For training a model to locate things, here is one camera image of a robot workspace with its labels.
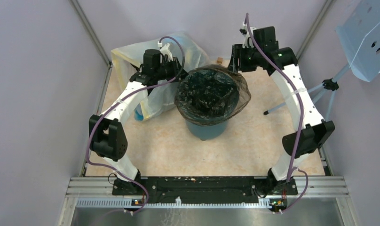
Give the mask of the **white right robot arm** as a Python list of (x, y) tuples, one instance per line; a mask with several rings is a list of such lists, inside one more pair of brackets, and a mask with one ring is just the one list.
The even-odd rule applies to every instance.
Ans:
[(285, 182), (291, 180), (294, 168), (324, 144), (335, 125), (316, 109), (293, 50), (279, 47), (273, 26), (256, 29), (244, 24), (239, 31), (245, 40), (232, 46), (228, 69), (243, 73), (258, 67), (265, 70), (279, 88), (293, 121), (295, 132), (282, 138), (285, 152), (269, 169), (266, 181), (267, 190), (279, 194), (285, 189)]

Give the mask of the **black plastic trash bag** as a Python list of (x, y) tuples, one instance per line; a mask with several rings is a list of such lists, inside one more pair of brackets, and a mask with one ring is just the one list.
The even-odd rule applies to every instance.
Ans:
[(178, 85), (174, 104), (185, 120), (212, 126), (240, 113), (251, 98), (242, 74), (221, 65), (207, 65), (188, 72)]

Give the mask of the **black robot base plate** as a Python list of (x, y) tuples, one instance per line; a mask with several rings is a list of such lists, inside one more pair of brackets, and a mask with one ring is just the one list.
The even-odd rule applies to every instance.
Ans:
[(137, 177), (135, 181), (115, 179), (112, 194), (138, 195), (149, 204), (173, 203), (177, 198), (184, 204), (257, 203), (269, 195), (298, 194), (293, 178), (286, 182), (255, 176)]

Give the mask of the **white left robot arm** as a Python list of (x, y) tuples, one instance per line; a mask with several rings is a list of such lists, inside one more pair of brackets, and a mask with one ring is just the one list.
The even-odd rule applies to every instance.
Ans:
[(147, 49), (143, 63), (129, 78), (127, 86), (118, 99), (101, 115), (89, 118), (88, 151), (93, 151), (107, 161), (105, 167), (112, 169), (129, 194), (141, 190), (136, 179), (139, 170), (126, 155), (128, 141), (124, 125), (136, 107), (148, 95), (149, 90), (162, 87), (186, 76), (184, 61), (174, 57), (170, 50)]

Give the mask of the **teal plastic trash bin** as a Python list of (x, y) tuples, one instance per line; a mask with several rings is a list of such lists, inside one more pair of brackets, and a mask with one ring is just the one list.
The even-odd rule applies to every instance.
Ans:
[(217, 138), (226, 130), (227, 125), (228, 121), (212, 126), (199, 126), (189, 121), (186, 121), (186, 126), (190, 133), (202, 141)]

